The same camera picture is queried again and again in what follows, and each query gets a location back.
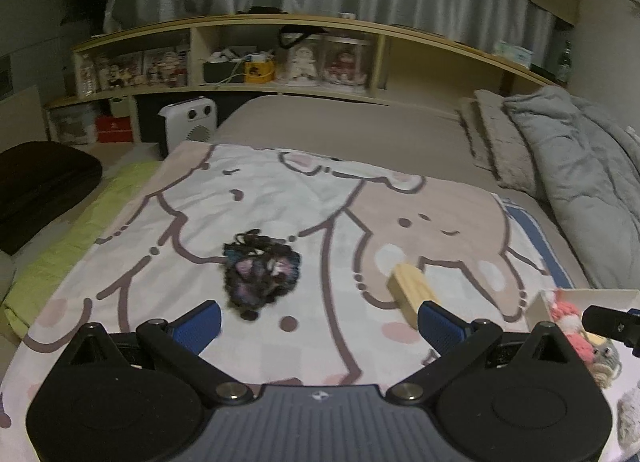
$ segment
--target gray blanket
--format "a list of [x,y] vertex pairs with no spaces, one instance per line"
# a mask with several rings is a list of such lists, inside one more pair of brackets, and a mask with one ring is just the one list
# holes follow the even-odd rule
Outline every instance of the gray blanket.
[[595,288],[640,288],[640,145],[602,107],[546,86],[504,102]]

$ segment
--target yellow container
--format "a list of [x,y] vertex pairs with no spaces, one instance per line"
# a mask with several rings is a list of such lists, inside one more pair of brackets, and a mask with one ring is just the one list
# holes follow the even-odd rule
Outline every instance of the yellow container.
[[275,76],[275,66],[273,61],[248,62],[244,64],[244,82],[262,84],[270,82]]

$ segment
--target pink knitted doll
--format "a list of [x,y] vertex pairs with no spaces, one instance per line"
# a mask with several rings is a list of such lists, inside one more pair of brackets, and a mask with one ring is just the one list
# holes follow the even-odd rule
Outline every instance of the pink knitted doll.
[[593,347],[584,338],[582,321],[578,307],[568,301],[556,301],[551,304],[551,319],[564,332],[574,350],[586,364],[593,363]]

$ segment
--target figurine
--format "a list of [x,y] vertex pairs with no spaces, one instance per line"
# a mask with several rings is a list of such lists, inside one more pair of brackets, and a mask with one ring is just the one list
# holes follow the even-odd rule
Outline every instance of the figurine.
[[326,71],[326,80],[334,84],[352,85],[355,76],[356,58],[351,52],[340,52]]
[[316,80],[318,79],[318,70],[316,69],[316,57],[313,50],[307,46],[296,48],[293,59],[289,64],[290,80]]
[[146,84],[146,82],[146,77],[142,74],[133,78],[134,86],[142,86],[143,84]]
[[154,61],[149,67],[149,84],[159,84],[160,82],[162,82],[162,79],[160,78],[160,70],[158,63]]
[[180,59],[175,52],[167,52],[164,54],[164,60],[160,63],[160,73],[162,74],[162,80],[164,82],[171,82],[179,62]]
[[121,71],[120,79],[122,80],[124,86],[133,86],[133,75],[128,68],[125,68],[123,71]]
[[120,69],[117,64],[112,64],[110,68],[109,87],[111,90],[114,88],[121,88],[124,86],[124,82],[120,77]]

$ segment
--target doll display case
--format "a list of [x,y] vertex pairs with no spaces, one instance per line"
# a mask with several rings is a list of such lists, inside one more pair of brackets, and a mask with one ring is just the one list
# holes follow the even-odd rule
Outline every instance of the doll display case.
[[317,34],[283,34],[286,48],[276,54],[276,79],[284,86],[318,86],[322,69],[322,38]]
[[369,77],[370,44],[362,39],[324,38],[322,82],[348,92],[364,91]]

